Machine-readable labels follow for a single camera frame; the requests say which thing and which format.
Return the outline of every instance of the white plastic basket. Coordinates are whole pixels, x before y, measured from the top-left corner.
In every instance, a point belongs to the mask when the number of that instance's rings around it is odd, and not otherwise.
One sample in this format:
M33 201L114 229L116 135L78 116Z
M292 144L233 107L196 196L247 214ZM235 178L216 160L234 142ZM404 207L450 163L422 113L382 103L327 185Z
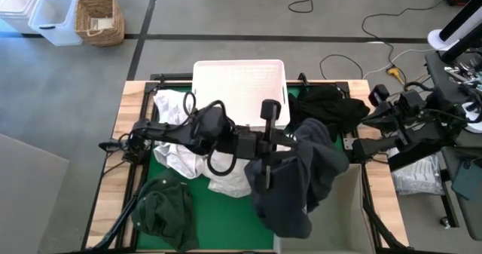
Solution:
M196 62L192 92L198 109L219 99L236 124L253 130L264 130L266 121L260 118L260 113L265 99L281 103L276 128L284 129L290 121L285 65L281 60Z
M29 20L37 0L0 0L0 19L21 33L36 33Z
M82 44L75 33L77 0L37 0L29 26L56 46Z

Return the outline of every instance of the dark green garment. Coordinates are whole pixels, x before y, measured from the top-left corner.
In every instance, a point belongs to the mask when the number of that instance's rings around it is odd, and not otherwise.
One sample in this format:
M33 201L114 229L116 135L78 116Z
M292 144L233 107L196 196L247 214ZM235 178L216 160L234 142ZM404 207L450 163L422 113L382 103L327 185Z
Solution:
M165 170L145 183L139 192L132 220L135 228L161 237L176 251L199 248L192 196L174 170Z

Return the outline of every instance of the wooden table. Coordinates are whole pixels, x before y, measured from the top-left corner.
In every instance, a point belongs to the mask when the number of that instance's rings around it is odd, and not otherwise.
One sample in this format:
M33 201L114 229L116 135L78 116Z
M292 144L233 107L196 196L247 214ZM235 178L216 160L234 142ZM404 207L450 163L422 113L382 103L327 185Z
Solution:
M370 88L366 80L340 81L347 81L349 83L349 91L352 98L361 99L365 102L366 106L371 107L371 104L368 101ZM184 84L190 82L191 81L176 81L176 83ZM317 82L334 81L310 81L311 84ZM120 101L114 132L112 134L113 138L117 139L123 133L129 133L132 130L133 124L139 119L139 111L142 104L145 84L146 81L126 82L122 94L122 100ZM149 107L146 118L151 117L151 110L152 107ZM358 126L358 134L361 138L378 139L381 137L380 132L377 129L365 125ZM107 160L105 169L107 170L109 167L118 164L121 161L121 157L122 154L120 152L112 155ZM372 199L377 214L383 220L386 227L395 235L397 240L404 245L408 245L407 235L405 233L405 227L388 165L372 161L367 163L366 168ZM129 164L121 165L109 172L102 179L86 247L95 246L120 215L126 189L128 170ZM129 245L130 240L128 238L130 238L131 230L130 221L128 221L126 234L124 236L124 246Z

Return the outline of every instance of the white cloth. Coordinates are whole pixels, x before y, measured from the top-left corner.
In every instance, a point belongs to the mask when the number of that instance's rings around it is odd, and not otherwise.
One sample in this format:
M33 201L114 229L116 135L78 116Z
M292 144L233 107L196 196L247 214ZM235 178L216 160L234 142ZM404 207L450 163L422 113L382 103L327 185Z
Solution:
M159 90L154 96L154 103L159 110L159 122L181 124L188 115L183 109L184 94L174 90ZM192 109L192 98L187 100L188 111ZM200 174L210 178L208 189L226 194L230 197L244 197L251 193L248 180L244 174L244 166L249 160L236 160L233 172L227 176L216 176L207 167L207 157L192 153L183 145L158 142L154 149L156 160L166 167L173 168L188 179L195 179ZM219 171L231 165L233 155L215 151L211 156L211 165Z

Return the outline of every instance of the wicker basket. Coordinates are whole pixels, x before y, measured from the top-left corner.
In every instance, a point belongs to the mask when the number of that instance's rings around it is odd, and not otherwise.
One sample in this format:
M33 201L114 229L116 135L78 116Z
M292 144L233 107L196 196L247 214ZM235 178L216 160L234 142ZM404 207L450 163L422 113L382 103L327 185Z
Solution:
M112 18L112 27L91 29L93 18ZM116 0L77 0L75 32L94 46L112 46L124 40L124 16Z

